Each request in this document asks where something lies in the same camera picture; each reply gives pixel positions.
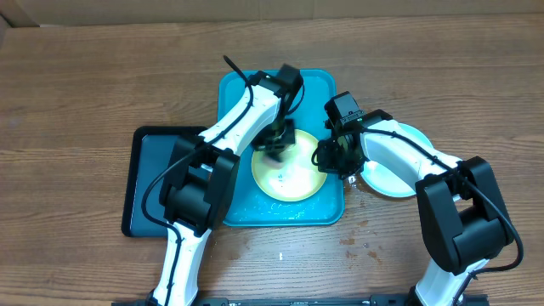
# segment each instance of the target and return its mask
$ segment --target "black cable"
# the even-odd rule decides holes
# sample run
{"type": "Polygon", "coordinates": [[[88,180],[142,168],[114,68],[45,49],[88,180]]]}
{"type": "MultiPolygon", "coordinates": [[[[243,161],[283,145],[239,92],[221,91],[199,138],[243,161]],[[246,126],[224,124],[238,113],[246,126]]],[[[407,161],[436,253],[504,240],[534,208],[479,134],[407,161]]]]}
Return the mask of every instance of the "black cable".
{"type": "Polygon", "coordinates": [[[241,77],[242,80],[244,80],[244,83],[246,84],[246,86],[247,86],[247,88],[249,90],[249,101],[248,101],[248,103],[246,105],[246,108],[225,130],[223,130],[221,133],[219,133],[214,139],[207,142],[203,146],[198,147],[196,150],[192,151],[191,153],[184,156],[183,158],[179,159],[174,164],[172,164],[172,166],[168,167],[161,174],[159,174],[155,179],[153,179],[151,184],[149,184],[149,186],[145,190],[144,195],[142,196],[142,212],[144,213],[144,217],[146,219],[150,220],[151,222],[153,222],[154,224],[158,224],[160,226],[163,226],[163,227],[166,227],[166,228],[172,230],[174,232],[174,234],[176,234],[176,253],[175,253],[174,258],[173,258],[172,268],[170,270],[170,279],[168,280],[168,285],[167,285],[167,296],[166,296],[165,303],[164,303],[163,306],[168,306],[168,302],[170,301],[170,295],[172,293],[172,286],[173,286],[173,275],[175,273],[175,267],[178,264],[179,251],[181,249],[181,234],[179,233],[178,229],[176,229],[173,225],[171,225],[169,223],[166,223],[164,221],[161,221],[161,220],[159,220],[157,218],[153,218],[151,215],[149,215],[149,213],[147,212],[147,206],[146,206],[147,205],[147,198],[149,197],[150,192],[153,190],[153,188],[162,179],[164,179],[164,177],[170,171],[172,171],[172,169],[174,169],[181,162],[183,162],[183,161],[185,161],[185,160],[187,160],[189,158],[192,158],[193,156],[198,155],[199,153],[201,153],[205,149],[211,147],[216,141],[218,141],[222,137],[224,137],[224,135],[226,133],[228,133],[241,120],[241,118],[249,111],[249,109],[252,107],[252,104],[253,104],[253,89],[252,89],[251,84],[247,80],[247,77],[241,72],[241,70],[235,65],[235,63],[233,63],[232,60],[230,60],[226,55],[223,56],[223,59],[227,63],[227,65],[229,65],[230,68],[232,68],[232,70],[235,71],[238,74],[238,76],[241,77]]]}
{"type": "Polygon", "coordinates": [[[297,108],[300,106],[300,104],[303,102],[304,100],[304,94],[306,93],[306,86],[304,86],[304,83],[303,83],[303,94],[300,96],[300,100],[298,101],[298,103],[295,105],[295,107],[291,108],[287,113],[286,113],[286,116],[288,115],[291,115],[292,113],[294,113],[297,108]]]}
{"type": "Polygon", "coordinates": [[[424,150],[419,144],[417,144],[416,142],[414,142],[413,140],[407,138],[406,136],[403,136],[403,135],[399,135],[398,133],[396,132],[389,132],[389,131],[383,131],[383,130],[376,130],[376,129],[369,129],[369,128],[364,128],[361,133],[380,133],[380,134],[383,134],[383,135],[388,135],[388,136],[391,136],[391,137],[395,137],[397,139],[401,139],[403,141],[405,141],[407,144],[411,145],[412,147],[414,147],[416,150],[418,150],[420,153],[422,153],[423,155],[425,155],[428,159],[430,159],[431,161],[433,161],[434,163],[436,163],[437,165],[441,166],[443,169],[451,172],[451,173],[454,173],[459,179],[461,179],[463,181],[464,184],[467,185],[467,187],[472,191],[474,192],[477,196],[479,196],[480,199],[482,199],[483,201],[485,201],[487,203],[487,205],[489,207],[491,207],[496,213],[497,215],[499,216],[499,220],[501,221],[501,223],[503,224],[503,226],[506,226],[507,229],[512,233],[513,235],[513,239],[516,241],[516,246],[518,248],[518,256],[516,257],[516,259],[510,263],[510,264],[507,264],[507,265],[504,265],[504,266],[499,266],[499,267],[490,267],[490,268],[482,268],[482,269],[477,269],[475,271],[472,271],[472,272],[469,272],[468,273],[468,277],[465,279],[465,281],[462,283],[461,287],[459,287],[459,290],[457,291],[456,295],[454,296],[453,298],[453,305],[457,305],[457,301],[459,300],[459,298],[461,297],[461,295],[465,292],[465,290],[467,289],[468,287],[468,284],[470,283],[470,280],[471,279],[475,279],[477,280],[478,278],[476,277],[476,275],[479,275],[479,274],[482,274],[482,273],[489,273],[489,272],[502,272],[502,271],[508,271],[510,269],[514,269],[516,267],[518,267],[523,258],[524,258],[524,245],[523,245],[523,242],[521,241],[521,237],[519,236],[519,233],[518,231],[516,230],[516,228],[512,225],[512,223],[504,216],[504,214],[501,212],[501,210],[499,210],[499,208],[497,208],[497,206],[481,191],[478,189],[478,187],[476,187],[474,184],[472,184],[468,178],[462,176],[459,172],[457,171],[453,171],[453,168],[449,167],[448,165],[446,165],[445,163],[443,163],[440,159],[438,159],[437,156],[433,156],[432,154],[430,154],[429,152],[427,152],[426,150],[424,150]]]}

